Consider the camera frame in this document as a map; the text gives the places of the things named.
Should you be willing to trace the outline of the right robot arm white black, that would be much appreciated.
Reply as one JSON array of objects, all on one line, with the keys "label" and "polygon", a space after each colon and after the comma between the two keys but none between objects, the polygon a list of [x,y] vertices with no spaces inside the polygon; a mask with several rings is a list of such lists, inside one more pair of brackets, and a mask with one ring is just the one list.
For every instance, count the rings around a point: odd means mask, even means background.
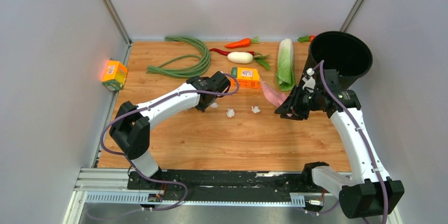
[{"label": "right robot arm white black", "polygon": [[303,188],[313,192],[321,187],[333,194],[349,219],[387,218],[405,188],[402,181],[391,178],[375,152],[356,93],[342,89],[334,69],[309,68],[302,80],[275,113],[292,120],[306,120],[311,111],[326,113],[343,142],[352,173],[347,178],[326,162],[307,163],[301,177]]}]

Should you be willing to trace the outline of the pink dustpan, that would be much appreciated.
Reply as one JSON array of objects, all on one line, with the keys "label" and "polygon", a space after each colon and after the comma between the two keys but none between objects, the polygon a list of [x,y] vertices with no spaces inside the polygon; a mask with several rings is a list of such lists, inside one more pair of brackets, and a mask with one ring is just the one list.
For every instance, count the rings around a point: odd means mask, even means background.
[{"label": "pink dustpan", "polygon": [[276,89],[270,87],[262,78],[259,78],[259,82],[265,99],[272,104],[275,109],[279,108],[287,100],[286,94],[278,92]]}]

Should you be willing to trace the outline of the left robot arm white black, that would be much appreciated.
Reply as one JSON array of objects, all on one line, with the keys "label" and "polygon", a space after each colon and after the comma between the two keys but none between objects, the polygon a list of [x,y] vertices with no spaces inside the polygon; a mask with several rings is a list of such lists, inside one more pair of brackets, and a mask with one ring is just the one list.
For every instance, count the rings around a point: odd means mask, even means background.
[{"label": "left robot arm white black", "polygon": [[194,76],[156,99],[136,105],[127,101],[120,106],[116,118],[104,131],[120,148],[119,154],[140,172],[141,182],[148,189],[158,188],[162,181],[160,167],[150,151],[151,130],[187,109],[205,112],[218,97],[231,95],[229,77],[221,71],[211,77]]}]

